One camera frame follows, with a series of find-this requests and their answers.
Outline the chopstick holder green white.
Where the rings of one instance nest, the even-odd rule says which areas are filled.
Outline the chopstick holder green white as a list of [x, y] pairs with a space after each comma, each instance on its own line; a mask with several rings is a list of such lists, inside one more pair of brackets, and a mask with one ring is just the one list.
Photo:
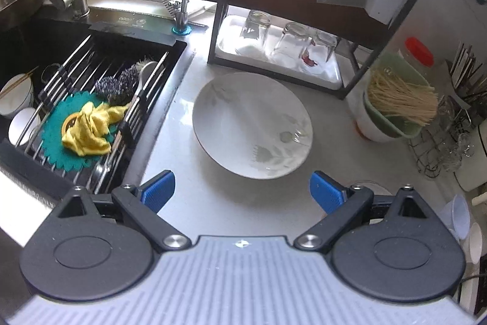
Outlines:
[[468, 111], [476, 101], [486, 99], [486, 66], [477, 60], [471, 45], [460, 43], [447, 65], [449, 96], [457, 106]]

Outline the yellow cloth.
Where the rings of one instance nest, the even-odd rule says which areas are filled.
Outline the yellow cloth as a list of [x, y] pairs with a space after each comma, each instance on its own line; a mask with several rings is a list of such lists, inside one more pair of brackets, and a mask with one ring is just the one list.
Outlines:
[[110, 153], [111, 145], [107, 140], [110, 126], [122, 121], [128, 108], [129, 104], [110, 106], [103, 102], [94, 106], [92, 102], [87, 102], [81, 108], [74, 125], [63, 135], [63, 146], [80, 157]]

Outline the white bowl in sink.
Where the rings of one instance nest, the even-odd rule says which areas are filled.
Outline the white bowl in sink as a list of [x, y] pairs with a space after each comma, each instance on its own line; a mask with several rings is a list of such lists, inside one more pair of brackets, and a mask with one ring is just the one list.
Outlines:
[[26, 133], [23, 135], [20, 145], [26, 144], [30, 139], [32, 132], [38, 128], [38, 126], [40, 125], [40, 117], [38, 114], [36, 114], [36, 109], [33, 107], [27, 107], [25, 109], [22, 109], [14, 116], [8, 130], [8, 139], [12, 145], [16, 145], [17, 140], [19, 140], [22, 131], [28, 125], [28, 122], [32, 116], [34, 116], [35, 118], [29, 124], [29, 127]]

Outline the clear drinking glass middle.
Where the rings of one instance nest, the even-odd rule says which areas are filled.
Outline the clear drinking glass middle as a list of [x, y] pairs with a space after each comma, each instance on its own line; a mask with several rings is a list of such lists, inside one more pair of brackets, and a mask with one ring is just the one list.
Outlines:
[[286, 23], [282, 36], [270, 54], [271, 61], [287, 69], [296, 69], [300, 55], [308, 45], [309, 39], [307, 26], [297, 22]]

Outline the white plastic bowl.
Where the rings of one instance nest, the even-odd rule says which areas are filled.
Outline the white plastic bowl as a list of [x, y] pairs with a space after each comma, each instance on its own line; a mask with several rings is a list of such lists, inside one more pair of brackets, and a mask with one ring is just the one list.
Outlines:
[[466, 239], [471, 228], [471, 215], [464, 196], [455, 195], [439, 212], [438, 217], [460, 240]]

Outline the clear glass with red print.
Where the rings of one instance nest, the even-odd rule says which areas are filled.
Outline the clear glass with red print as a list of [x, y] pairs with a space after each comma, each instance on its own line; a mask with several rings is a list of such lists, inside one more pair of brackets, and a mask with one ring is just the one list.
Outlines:
[[310, 42], [300, 55], [300, 68], [312, 75], [320, 75], [337, 45], [338, 38], [335, 35], [311, 28]]

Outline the white small bowl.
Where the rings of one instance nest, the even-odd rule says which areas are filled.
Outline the white small bowl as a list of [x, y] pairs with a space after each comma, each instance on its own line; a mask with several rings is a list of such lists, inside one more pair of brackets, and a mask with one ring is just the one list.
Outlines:
[[479, 263], [484, 249], [483, 242], [482, 229], [478, 223], [474, 223], [462, 244], [467, 263], [474, 265]]

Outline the clear drinking glass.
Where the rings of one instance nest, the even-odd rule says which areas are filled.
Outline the clear drinking glass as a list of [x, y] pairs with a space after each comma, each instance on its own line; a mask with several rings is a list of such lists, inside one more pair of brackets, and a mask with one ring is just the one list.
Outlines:
[[240, 32], [235, 51], [238, 55], [264, 59], [264, 44], [271, 26], [271, 17], [261, 11], [251, 10]]
[[300, 55], [308, 45], [309, 39], [307, 26], [297, 22], [286, 23], [282, 36], [270, 54], [271, 61], [287, 69], [296, 69]]

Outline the bundle of dry noodles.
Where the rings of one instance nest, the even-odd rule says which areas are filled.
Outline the bundle of dry noodles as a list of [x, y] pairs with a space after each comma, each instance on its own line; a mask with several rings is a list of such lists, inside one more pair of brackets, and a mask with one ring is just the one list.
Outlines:
[[437, 115], [438, 96], [434, 88], [408, 83], [394, 72], [374, 70], [367, 95], [371, 105], [384, 116], [401, 117], [422, 127]]

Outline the large white floral plate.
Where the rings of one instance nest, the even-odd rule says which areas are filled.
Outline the large white floral plate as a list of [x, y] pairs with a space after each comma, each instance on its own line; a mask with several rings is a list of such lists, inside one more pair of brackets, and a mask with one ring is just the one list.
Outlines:
[[314, 138], [300, 99], [280, 82], [250, 72], [206, 83], [194, 102], [192, 126], [212, 160], [254, 180], [291, 174], [308, 158]]

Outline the red lid plastic jar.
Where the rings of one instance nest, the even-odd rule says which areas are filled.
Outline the red lid plastic jar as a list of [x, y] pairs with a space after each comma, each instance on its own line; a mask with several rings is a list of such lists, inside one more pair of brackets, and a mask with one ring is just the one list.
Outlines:
[[428, 47], [416, 37], [408, 37], [398, 49], [404, 58], [422, 76], [429, 78], [434, 66], [434, 57]]

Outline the white bowl with chopsticks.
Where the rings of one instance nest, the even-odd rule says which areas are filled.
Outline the white bowl with chopsticks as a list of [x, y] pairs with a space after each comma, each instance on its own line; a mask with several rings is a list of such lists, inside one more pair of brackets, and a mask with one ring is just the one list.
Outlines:
[[[18, 81], [21, 82], [4, 96], [3, 93]], [[0, 114], [7, 119], [12, 119], [21, 110], [31, 107], [33, 100], [32, 80], [25, 73], [18, 74], [12, 77], [1, 89]]]

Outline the green colander basket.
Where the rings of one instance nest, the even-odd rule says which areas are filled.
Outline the green colander basket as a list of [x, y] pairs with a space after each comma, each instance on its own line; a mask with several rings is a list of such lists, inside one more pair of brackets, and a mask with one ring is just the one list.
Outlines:
[[384, 134], [411, 140], [435, 119], [438, 103], [435, 89], [400, 55], [383, 53], [371, 66], [364, 105]]

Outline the white drip tray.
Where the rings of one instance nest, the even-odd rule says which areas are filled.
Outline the white drip tray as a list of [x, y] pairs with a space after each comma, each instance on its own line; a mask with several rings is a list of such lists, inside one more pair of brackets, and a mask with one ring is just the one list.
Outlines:
[[219, 29], [215, 55], [301, 82], [336, 91], [342, 87], [335, 49], [338, 38], [322, 30], [308, 29], [293, 35], [290, 25], [271, 25], [264, 40], [243, 37], [246, 19], [227, 16]]

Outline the sink roll-up drying rack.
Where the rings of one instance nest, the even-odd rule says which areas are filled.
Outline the sink roll-up drying rack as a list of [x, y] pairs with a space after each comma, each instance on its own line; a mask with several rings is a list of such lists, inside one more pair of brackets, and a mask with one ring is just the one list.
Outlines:
[[12, 144], [14, 170], [61, 199], [122, 180], [177, 57], [168, 46], [88, 35], [49, 77]]

